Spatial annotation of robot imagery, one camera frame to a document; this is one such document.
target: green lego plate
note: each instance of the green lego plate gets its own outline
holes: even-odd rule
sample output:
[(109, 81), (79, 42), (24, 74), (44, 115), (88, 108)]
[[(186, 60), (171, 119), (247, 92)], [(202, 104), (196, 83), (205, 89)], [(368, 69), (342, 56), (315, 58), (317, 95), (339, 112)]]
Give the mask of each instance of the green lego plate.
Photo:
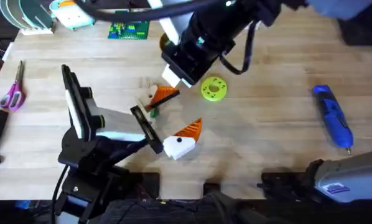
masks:
[[(115, 13), (127, 13), (127, 11), (116, 11)], [(128, 22), (128, 23), (112, 23), (109, 39), (118, 40), (146, 40), (149, 34), (149, 21), (143, 22)]]

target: gray device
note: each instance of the gray device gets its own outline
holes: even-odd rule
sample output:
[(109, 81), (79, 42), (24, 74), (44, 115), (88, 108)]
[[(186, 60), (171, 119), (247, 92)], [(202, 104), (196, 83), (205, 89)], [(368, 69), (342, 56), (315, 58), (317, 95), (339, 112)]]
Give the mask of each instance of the gray device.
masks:
[(324, 161), (315, 174), (314, 187), (336, 202), (372, 199), (372, 152)]

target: small green object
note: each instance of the small green object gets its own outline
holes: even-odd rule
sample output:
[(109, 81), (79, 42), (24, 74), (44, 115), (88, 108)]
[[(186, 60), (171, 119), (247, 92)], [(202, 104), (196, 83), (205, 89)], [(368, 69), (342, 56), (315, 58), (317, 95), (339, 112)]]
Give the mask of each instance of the small green object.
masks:
[(159, 108), (154, 108), (150, 111), (150, 117), (151, 118), (156, 118), (160, 115), (160, 109)]
[[(115, 13), (127, 13), (127, 11), (116, 11)], [(146, 40), (149, 34), (149, 24), (149, 21), (128, 22), (125, 24), (122, 22), (112, 23), (107, 38), (118, 40)]]
[(201, 94), (211, 102), (221, 101), (228, 91), (226, 82), (218, 77), (209, 77), (201, 85)]

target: scissors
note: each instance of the scissors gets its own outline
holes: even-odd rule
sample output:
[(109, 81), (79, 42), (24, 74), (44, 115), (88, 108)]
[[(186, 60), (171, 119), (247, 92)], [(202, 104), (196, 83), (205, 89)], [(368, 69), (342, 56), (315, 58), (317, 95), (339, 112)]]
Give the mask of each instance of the scissors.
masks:
[(26, 98), (22, 92), (23, 72), (24, 62), (21, 60), (19, 66), (17, 67), (16, 78), (11, 89), (0, 100), (0, 106), (2, 108), (8, 108), (11, 111), (15, 111), (23, 105)]

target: orange object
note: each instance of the orange object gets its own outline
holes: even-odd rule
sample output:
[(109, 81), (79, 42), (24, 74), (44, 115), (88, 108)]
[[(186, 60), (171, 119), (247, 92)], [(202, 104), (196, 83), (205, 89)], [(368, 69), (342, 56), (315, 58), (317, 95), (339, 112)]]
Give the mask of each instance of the orange object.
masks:
[(186, 128), (183, 128), (178, 133), (174, 134), (174, 136), (194, 138), (194, 140), (197, 142), (198, 138), (200, 137), (202, 124), (203, 120), (199, 118)]
[(59, 7), (72, 6), (74, 4), (75, 2), (73, 1), (62, 1), (61, 3), (59, 3)]
[(153, 96), (153, 99), (150, 101), (150, 105), (157, 103), (158, 101), (164, 99), (165, 97), (179, 91), (178, 88), (172, 88), (171, 86), (157, 86), (157, 91)]

